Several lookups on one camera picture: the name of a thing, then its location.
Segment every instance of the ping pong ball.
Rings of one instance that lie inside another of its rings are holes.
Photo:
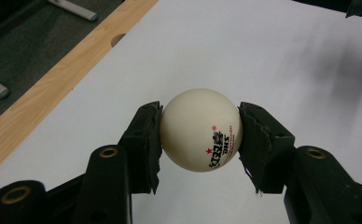
[[[184,91],[165,107],[160,141],[180,167],[208,172],[229,162],[242,143],[243,125],[237,107],[217,91]]]

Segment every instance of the printed logo on ball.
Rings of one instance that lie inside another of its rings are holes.
[[[208,166],[212,169],[216,169],[221,164],[226,164],[232,156],[234,135],[233,128],[230,125],[229,134],[222,133],[216,130],[216,126],[213,125],[213,147],[207,148],[205,152],[207,155],[211,155],[211,160]]]

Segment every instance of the gray floor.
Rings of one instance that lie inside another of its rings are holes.
[[[34,0],[0,25],[0,83],[11,90],[0,100],[0,116],[122,1],[70,2],[98,13],[99,20],[86,21],[46,0]]]

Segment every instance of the brass grommet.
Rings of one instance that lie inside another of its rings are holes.
[[[326,157],[326,154],[324,152],[314,148],[307,149],[306,154],[318,160],[322,160]]]
[[[117,154],[118,150],[114,147],[107,147],[100,152],[100,156],[102,158],[110,158],[116,156]]]
[[[23,201],[25,198],[27,198],[27,196],[29,196],[31,191],[32,190],[30,189],[30,187],[27,186],[14,188],[4,194],[3,197],[1,197],[1,203],[12,204]]]

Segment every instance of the wooden strip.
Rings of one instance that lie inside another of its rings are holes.
[[[0,117],[0,163],[158,0],[126,0]]]

